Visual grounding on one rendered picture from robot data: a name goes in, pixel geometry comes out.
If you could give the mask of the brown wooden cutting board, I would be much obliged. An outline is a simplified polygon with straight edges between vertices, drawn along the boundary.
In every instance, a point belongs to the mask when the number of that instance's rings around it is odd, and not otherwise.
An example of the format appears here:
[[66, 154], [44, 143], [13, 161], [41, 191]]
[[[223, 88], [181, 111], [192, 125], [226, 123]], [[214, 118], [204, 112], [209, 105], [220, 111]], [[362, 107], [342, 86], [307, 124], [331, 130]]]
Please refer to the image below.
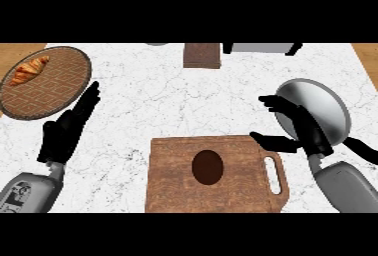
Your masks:
[[150, 140], [146, 212], [277, 212], [288, 198], [280, 157], [251, 137]]

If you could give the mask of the grey appliance with black legs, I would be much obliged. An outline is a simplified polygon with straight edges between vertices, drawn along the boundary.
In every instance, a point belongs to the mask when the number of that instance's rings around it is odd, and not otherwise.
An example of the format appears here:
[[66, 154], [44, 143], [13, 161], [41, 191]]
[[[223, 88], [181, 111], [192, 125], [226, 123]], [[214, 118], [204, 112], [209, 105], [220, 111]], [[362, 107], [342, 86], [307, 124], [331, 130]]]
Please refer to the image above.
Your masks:
[[224, 43], [223, 53], [260, 52], [283, 53], [286, 56], [294, 56], [301, 47], [301, 43]]

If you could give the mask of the round brown patterned placemat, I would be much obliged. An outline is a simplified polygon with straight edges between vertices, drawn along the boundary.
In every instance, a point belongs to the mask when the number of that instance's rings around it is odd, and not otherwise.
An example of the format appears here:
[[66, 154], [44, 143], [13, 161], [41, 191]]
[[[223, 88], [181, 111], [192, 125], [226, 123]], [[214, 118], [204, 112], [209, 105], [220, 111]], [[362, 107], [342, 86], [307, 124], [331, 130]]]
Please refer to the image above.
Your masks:
[[[16, 67], [43, 56], [50, 61], [41, 73], [26, 83], [12, 86]], [[80, 49], [56, 46], [34, 52], [17, 61], [0, 81], [0, 112], [16, 120], [53, 115], [81, 96], [90, 78], [91, 62]]]

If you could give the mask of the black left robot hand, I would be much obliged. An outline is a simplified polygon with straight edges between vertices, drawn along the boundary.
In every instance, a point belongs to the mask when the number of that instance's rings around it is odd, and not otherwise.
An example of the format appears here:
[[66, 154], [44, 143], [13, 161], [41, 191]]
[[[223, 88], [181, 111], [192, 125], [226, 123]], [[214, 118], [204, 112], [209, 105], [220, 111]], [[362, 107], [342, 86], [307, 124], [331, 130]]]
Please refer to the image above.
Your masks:
[[85, 89], [72, 109], [66, 110], [56, 121], [43, 125], [43, 144], [37, 157], [41, 163], [65, 164], [74, 154], [85, 122], [99, 103], [99, 82]]

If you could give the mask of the brown wooden block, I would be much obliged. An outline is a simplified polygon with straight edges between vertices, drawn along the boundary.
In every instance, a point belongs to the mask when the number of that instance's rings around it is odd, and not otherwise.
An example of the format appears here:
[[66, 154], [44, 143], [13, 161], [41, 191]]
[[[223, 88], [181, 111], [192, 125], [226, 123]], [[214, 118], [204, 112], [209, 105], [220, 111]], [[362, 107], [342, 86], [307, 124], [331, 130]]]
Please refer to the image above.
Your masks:
[[183, 50], [184, 68], [220, 68], [220, 44], [186, 43]]

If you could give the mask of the dark brown cupcake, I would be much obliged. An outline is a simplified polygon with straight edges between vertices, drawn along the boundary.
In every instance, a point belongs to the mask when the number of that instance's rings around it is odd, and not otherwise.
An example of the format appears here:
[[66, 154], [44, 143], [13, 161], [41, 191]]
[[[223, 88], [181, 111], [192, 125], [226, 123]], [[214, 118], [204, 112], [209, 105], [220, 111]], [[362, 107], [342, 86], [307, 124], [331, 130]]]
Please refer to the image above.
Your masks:
[[204, 185], [215, 184], [223, 176], [223, 160], [211, 150], [202, 150], [192, 161], [192, 174]]

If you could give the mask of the golden croissant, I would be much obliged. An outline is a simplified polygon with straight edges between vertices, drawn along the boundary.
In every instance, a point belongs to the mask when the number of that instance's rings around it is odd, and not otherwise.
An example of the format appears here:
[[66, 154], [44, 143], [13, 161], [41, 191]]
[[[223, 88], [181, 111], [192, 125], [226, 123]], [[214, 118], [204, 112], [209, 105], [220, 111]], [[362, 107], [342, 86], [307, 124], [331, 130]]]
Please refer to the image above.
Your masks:
[[26, 63], [22, 63], [16, 67], [10, 85], [16, 86], [31, 81], [41, 74], [48, 61], [50, 57], [43, 56], [31, 59]]

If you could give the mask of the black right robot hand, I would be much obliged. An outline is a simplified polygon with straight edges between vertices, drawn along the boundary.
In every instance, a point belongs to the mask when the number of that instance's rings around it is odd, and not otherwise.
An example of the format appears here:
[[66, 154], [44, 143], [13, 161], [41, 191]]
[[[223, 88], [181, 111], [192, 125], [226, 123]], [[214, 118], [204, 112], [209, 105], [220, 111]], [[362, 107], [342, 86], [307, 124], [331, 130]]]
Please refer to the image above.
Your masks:
[[294, 104], [282, 96], [260, 96], [270, 112], [283, 114], [292, 121], [297, 139], [285, 136], [261, 135], [251, 132], [249, 136], [264, 150], [283, 153], [295, 153], [298, 148], [304, 149], [305, 155], [329, 156], [333, 153], [326, 135], [307, 109]]

